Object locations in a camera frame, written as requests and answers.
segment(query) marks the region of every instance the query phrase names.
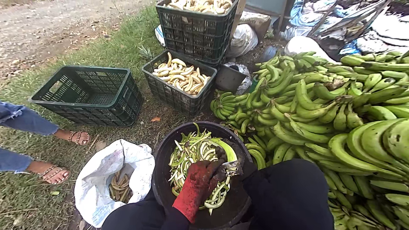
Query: grass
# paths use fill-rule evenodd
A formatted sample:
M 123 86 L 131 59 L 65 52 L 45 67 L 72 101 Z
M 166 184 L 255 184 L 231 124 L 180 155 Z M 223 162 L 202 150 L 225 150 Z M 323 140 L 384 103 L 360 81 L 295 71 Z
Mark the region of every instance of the grass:
M 124 20 L 121 29 L 110 40 L 102 38 L 73 54 L 58 58 L 46 67 L 26 71 L 23 76 L 14 78 L 3 88 L 0 87 L 0 100 L 24 104 L 63 129 L 87 130 L 93 135 L 100 134 L 99 140 L 107 144 L 122 138 L 136 144 L 147 143 L 154 148 L 170 130 L 189 120 L 152 98 L 140 71 L 146 60 L 138 54 L 138 46 L 144 45 L 155 54 L 163 50 L 153 32 L 158 24 L 155 8 L 147 7 L 138 15 Z M 61 65 L 130 68 L 145 97 L 136 124 L 127 128 L 76 126 L 38 105 L 30 104 L 27 99 Z M 150 122 L 153 117 L 160 117 L 161 121 Z M 41 182 L 35 175 L 0 173 L 0 229 L 66 229 L 74 210 L 75 178 L 92 156 L 85 155 L 88 147 L 7 128 L 0 128 L 0 140 L 2 148 L 50 161 L 69 168 L 72 172 L 70 181 L 56 186 Z M 52 196 L 52 191 L 59 191 L 60 195 Z M 16 219 L 21 219 L 22 222 L 13 226 Z

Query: black bucket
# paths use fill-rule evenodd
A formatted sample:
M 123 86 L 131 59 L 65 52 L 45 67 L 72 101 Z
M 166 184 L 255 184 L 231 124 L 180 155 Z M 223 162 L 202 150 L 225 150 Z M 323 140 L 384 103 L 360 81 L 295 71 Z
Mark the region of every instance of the black bucket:
M 237 87 L 247 75 L 237 71 L 229 66 L 221 65 L 216 75 L 216 87 L 219 90 L 226 90 L 235 93 Z
M 246 157 L 251 160 L 250 154 L 243 142 L 230 130 L 213 122 L 196 122 L 199 125 L 200 131 L 205 129 L 211 132 L 212 137 L 226 138 L 233 143 L 236 143 L 245 153 Z M 169 161 L 173 150 L 176 147 L 174 140 L 180 142 L 182 140 L 181 133 L 187 135 L 189 132 L 196 131 L 196 126 L 193 122 L 185 123 L 173 129 L 159 143 L 155 155 L 155 170 L 152 176 L 152 188 L 156 200 L 165 208 L 167 213 L 172 207 L 176 196 L 171 191 L 170 183 L 168 182 L 170 175 Z M 219 208 L 213 210 L 212 215 L 209 215 L 208 209 L 199 210 L 196 215 L 196 222 L 190 226 L 190 229 L 195 230 L 216 230 L 226 227 L 231 227 L 236 224 L 245 214 L 251 203 L 250 197 L 243 189 L 242 183 L 237 176 L 233 176 L 230 180 L 230 190 L 227 193 L 226 200 Z

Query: black pants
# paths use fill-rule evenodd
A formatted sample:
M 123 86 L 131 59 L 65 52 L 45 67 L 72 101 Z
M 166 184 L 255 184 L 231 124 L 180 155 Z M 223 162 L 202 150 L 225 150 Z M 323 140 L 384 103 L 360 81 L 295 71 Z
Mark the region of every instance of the black pants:
M 293 159 L 260 170 L 243 182 L 253 201 L 249 229 L 333 229 L 328 186 L 316 165 Z M 143 201 L 113 211 L 102 230 L 159 230 L 164 221 L 164 209 L 151 190 Z

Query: red glove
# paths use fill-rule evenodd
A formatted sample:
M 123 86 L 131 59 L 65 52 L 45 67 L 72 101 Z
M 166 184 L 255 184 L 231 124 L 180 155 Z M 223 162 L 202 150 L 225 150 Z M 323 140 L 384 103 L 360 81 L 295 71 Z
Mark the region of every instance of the red glove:
M 219 176 L 213 176 L 224 160 L 198 161 L 190 165 L 182 190 L 172 207 L 179 210 L 191 223 L 199 207 L 216 188 Z

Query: dirt path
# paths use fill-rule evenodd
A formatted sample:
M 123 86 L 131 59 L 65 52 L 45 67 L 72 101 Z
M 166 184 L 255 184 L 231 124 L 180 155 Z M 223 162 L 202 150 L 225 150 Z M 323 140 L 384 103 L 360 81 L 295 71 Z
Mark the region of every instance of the dirt path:
M 78 49 L 151 0 L 55 0 L 0 8 L 0 81 Z

